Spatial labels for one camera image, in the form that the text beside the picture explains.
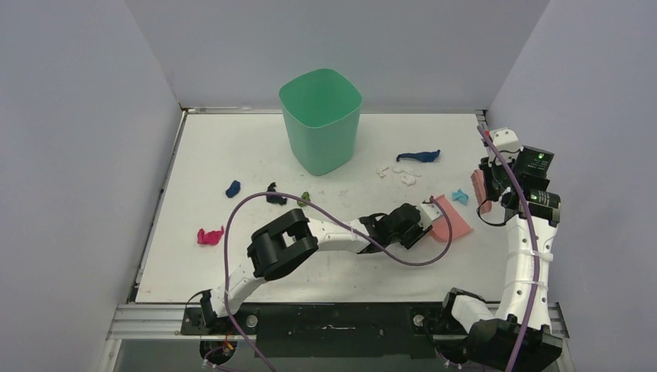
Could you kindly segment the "pink plastic dustpan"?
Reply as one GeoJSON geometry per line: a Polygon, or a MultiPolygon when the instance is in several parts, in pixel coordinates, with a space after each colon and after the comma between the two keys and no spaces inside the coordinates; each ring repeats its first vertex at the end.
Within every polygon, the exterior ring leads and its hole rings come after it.
{"type": "Polygon", "coordinates": [[[454,242],[473,231],[473,228],[454,209],[445,195],[435,197],[435,200],[445,212],[445,216],[438,218],[432,224],[430,235],[434,240],[440,243],[447,243],[450,240],[454,242]]]}

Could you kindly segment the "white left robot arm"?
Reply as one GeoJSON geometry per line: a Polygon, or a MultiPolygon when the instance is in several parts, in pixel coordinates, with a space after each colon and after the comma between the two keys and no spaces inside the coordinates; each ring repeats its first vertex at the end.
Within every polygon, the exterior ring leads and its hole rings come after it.
{"type": "Polygon", "coordinates": [[[231,316],[261,285],[286,277],[317,252],[380,253],[389,245],[412,248],[442,217],[435,206],[404,203],[391,213],[350,222],[307,217],[295,208],[255,231],[246,249],[248,262],[230,271],[227,281],[204,291],[201,324],[211,333],[227,330],[231,316]]]}

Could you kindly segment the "green plastic bin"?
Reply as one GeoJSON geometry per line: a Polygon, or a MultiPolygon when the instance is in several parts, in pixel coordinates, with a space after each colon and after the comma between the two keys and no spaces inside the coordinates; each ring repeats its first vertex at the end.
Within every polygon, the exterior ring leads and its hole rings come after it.
{"type": "Polygon", "coordinates": [[[355,153],[363,96],[330,68],[302,74],[284,84],[278,97],[291,151],[315,176],[328,174],[355,153]]]}

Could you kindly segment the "pink hand brush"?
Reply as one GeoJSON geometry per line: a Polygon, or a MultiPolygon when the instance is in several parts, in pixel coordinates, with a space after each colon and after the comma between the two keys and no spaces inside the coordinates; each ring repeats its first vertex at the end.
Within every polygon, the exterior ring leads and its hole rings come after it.
{"type": "Polygon", "coordinates": [[[478,205],[488,201],[484,175],[481,169],[475,169],[470,176],[478,205]]]}

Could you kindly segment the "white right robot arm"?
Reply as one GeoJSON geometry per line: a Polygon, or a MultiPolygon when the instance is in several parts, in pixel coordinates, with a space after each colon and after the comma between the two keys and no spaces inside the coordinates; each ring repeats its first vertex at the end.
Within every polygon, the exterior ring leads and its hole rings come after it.
{"type": "Polygon", "coordinates": [[[561,209],[560,197],[547,190],[547,170],[554,155],[530,146],[516,155],[508,150],[503,154],[521,193],[495,157],[483,158],[479,165],[488,200],[504,208],[500,226],[507,231],[508,255],[500,303],[492,312],[481,296],[451,289],[438,311],[438,327],[461,332],[464,338],[435,346],[454,364],[542,371],[562,354],[562,339],[552,334],[547,301],[561,209]]]}

